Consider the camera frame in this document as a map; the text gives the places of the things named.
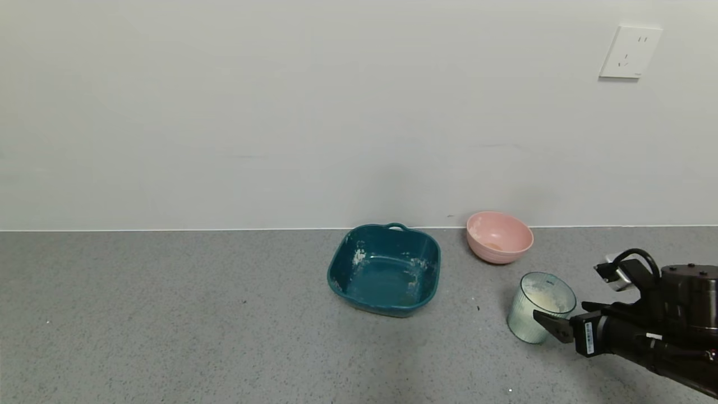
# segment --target food residue in bowl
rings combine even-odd
[[[354,258],[352,259],[352,265],[355,267],[364,260],[364,257],[366,257],[366,251],[364,251],[363,248],[357,248],[354,251]]]

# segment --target white powder residue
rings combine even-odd
[[[422,260],[419,258],[412,258],[411,260],[409,260],[409,262],[411,263],[412,267],[419,267],[423,270],[425,270],[426,267],[429,266],[429,263],[426,260]]]
[[[481,236],[479,235],[479,229],[477,229],[476,227],[472,227],[471,229],[469,229],[469,234],[471,234],[471,237],[476,240],[481,239]]]
[[[523,291],[538,307],[554,313],[564,313],[569,309],[569,301],[572,300],[572,297],[561,293],[551,293],[546,282],[545,280],[527,279],[523,284]]]
[[[357,249],[356,251],[354,251],[354,259],[352,260],[352,264],[354,266],[361,264],[361,262],[364,260],[364,257],[366,257],[366,251],[364,251],[364,249]]]

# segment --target barcode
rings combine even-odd
[[[586,323],[586,354],[590,355],[594,352],[593,349],[593,324]]]

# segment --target speckled gray surface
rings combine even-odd
[[[439,290],[406,319],[332,294],[345,231],[0,234],[0,402],[713,402],[618,357],[524,344],[505,315],[532,270],[580,300],[634,299],[593,273],[604,253],[715,264],[718,228],[537,229],[505,267],[463,231],[427,232]]]

